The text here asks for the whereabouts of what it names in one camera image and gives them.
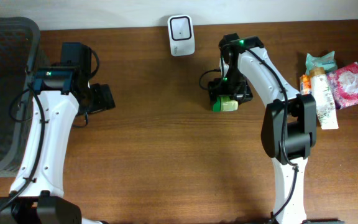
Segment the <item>red purple tissue pack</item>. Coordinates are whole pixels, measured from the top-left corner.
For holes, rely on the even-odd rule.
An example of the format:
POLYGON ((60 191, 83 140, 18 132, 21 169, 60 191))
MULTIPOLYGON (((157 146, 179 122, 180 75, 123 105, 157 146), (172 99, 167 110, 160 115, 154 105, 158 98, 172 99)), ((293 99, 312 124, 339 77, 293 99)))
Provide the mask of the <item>red purple tissue pack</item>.
POLYGON ((358 63, 337 69, 327 75, 337 110, 358 104, 358 63))

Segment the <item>green lid jar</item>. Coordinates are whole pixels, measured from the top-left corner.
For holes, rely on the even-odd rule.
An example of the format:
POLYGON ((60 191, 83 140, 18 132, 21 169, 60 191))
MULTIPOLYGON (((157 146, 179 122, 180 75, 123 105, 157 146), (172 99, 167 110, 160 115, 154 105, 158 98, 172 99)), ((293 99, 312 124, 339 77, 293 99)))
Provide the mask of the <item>green lid jar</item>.
POLYGON ((230 99, 230 96, 218 96, 212 105, 213 112, 227 112, 238 109, 238 102, 230 99))

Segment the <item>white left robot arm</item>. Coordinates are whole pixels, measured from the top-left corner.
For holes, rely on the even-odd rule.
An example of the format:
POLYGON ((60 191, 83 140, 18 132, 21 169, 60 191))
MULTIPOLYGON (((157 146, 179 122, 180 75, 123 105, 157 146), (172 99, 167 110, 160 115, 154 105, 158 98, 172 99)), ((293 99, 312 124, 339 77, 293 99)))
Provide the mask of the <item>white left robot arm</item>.
POLYGON ((97 53, 85 44, 65 42, 60 61, 39 68, 26 91, 32 94, 29 136, 9 195, 0 197, 0 223, 91 223, 79 206, 63 198, 63 168, 77 116, 115 108, 109 85, 90 80, 97 53))

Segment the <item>small orange box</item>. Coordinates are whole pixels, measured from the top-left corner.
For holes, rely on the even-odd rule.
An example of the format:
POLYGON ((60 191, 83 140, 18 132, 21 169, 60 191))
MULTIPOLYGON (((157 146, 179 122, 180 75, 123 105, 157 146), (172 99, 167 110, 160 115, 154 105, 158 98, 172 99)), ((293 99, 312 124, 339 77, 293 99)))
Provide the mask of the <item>small orange box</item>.
POLYGON ((307 95, 312 93, 311 80, 308 75, 302 75, 300 77, 300 93, 302 95, 307 95))

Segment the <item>white cream tube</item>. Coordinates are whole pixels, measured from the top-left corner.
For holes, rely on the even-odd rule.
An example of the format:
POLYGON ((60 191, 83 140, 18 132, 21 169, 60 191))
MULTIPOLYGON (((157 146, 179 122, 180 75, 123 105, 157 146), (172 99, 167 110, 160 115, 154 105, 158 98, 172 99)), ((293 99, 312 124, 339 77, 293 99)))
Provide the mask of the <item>white cream tube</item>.
POLYGON ((321 129, 338 129, 336 105, 324 68, 310 70, 312 95, 321 129))

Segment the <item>teal wipes packet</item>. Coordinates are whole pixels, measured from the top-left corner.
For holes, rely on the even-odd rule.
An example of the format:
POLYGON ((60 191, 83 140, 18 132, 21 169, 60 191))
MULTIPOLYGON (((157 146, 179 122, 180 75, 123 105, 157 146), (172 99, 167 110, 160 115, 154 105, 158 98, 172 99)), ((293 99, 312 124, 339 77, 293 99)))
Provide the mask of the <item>teal wipes packet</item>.
POLYGON ((333 72, 338 69, 337 62, 334 58, 335 51, 332 51, 322 57, 314 57, 307 53, 306 56, 306 74, 309 75, 310 71, 314 68, 321 67, 326 73, 333 72))

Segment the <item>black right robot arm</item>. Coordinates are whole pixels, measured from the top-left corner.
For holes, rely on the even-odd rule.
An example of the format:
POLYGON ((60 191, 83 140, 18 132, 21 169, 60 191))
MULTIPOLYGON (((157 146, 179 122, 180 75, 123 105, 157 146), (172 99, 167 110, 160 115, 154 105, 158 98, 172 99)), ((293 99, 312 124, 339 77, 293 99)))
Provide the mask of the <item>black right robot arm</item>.
POLYGON ((258 37, 227 34, 218 47, 221 76, 206 87, 211 109, 235 111, 256 91, 265 106, 260 138, 275 176, 275 203, 268 222, 306 223, 303 184, 316 143, 315 99, 284 79, 258 37))

